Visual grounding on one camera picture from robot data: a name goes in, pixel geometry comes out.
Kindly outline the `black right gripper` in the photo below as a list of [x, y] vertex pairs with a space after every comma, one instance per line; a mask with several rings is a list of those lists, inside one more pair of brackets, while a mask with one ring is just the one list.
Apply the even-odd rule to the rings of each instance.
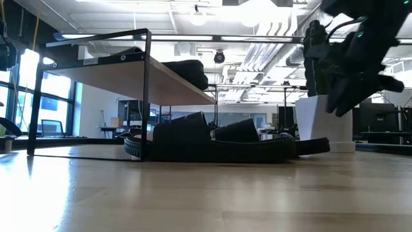
[[[376, 76], [383, 70], [388, 50], [399, 45], [399, 23], [362, 22], [343, 42], [334, 44], [334, 78], [330, 86], [327, 112], [342, 117], [364, 99], [380, 91]], [[366, 75], [372, 78], [360, 78]]]

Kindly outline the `green cactus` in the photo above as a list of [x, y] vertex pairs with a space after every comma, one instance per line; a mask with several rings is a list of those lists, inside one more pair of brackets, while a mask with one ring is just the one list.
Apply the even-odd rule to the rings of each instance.
[[327, 95], [330, 89], [330, 81], [328, 77], [325, 76], [323, 67], [319, 64], [319, 61], [308, 56], [310, 49], [314, 46], [322, 45], [327, 35], [325, 26], [323, 26], [319, 20], [310, 22], [305, 32], [303, 41], [304, 76], [309, 97]]

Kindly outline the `black computer monitor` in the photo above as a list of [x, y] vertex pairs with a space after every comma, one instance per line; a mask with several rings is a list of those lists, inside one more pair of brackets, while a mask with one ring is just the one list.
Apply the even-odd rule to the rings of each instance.
[[361, 132], [398, 131], [398, 110], [393, 104], [361, 103], [360, 128]]

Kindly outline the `white plant pot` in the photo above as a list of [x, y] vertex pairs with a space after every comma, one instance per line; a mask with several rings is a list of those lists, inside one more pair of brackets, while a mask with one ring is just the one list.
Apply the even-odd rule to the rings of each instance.
[[316, 95], [295, 102], [300, 139], [326, 137], [332, 153], [354, 153], [352, 110], [337, 117], [335, 112], [326, 112], [327, 103], [327, 95]]

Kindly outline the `black overhead gantry bar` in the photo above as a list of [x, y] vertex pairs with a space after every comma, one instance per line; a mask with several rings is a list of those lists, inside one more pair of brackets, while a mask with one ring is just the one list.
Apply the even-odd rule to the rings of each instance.
[[[82, 39], [93, 37], [93, 34], [62, 34], [56, 33], [53, 35], [57, 41], [68, 39]], [[156, 42], [212, 42], [212, 43], [283, 43], [283, 44], [299, 44], [303, 43], [304, 37], [299, 36], [257, 36], [257, 35], [180, 35], [180, 34], [153, 34], [152, 41]], [[344, 41], [344, 37], [331, 37], [329, 42], [340, 43]], [[146, 40], [146, 35], [123, 35], [120, 37], [110, 38], [115, 41], [143, 41]], [[400, 45], [411, 46], [412, 39], [398, 39]]]

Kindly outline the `office chair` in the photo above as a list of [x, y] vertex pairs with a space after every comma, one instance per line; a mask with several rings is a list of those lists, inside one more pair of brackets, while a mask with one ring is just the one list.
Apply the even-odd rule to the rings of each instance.
[[41, 120], [43, 137], [63, 137], [63, 127], [61, 121], [42, 119]]

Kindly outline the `background black table frame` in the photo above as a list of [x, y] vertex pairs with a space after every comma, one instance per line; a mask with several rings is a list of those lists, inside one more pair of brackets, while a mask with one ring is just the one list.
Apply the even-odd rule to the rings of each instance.
[[286, 115], [286, 107], [295, 104], [289, 97], [300, 99], [308, 93], [306, 86], [261, 85], [261, 84], [209, 84], [204, 90], [214, 100], [214, 123], [220, 124], [219, 104], [273, 104], [281, 105]]

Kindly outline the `black metal table frame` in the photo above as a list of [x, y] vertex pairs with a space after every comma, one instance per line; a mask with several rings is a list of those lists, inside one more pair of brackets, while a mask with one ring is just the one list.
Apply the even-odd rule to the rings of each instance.
[[[124, 141], [119, 139], [37, 138], [36, 148], [78, 146], [83, 144], [123, 145]], [[12, 141], [12, 150], [26, 150], [27, 145], [28, 137], [20, 137]], [[356, 143], [356, 150], [412, 157], [412, 146], [410, 145]]]

